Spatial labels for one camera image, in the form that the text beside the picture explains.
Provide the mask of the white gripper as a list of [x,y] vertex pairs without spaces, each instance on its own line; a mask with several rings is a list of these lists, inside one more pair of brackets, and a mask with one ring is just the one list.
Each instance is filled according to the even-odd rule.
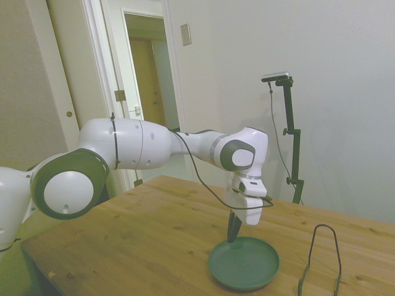
[[225,203],[233,207],[228,218],[228,242],[235,241],[242,222],[250,226],[259,223],[264,205],[262,198],[266,195],[267,189],[261,179],[231,174],[223,196]]

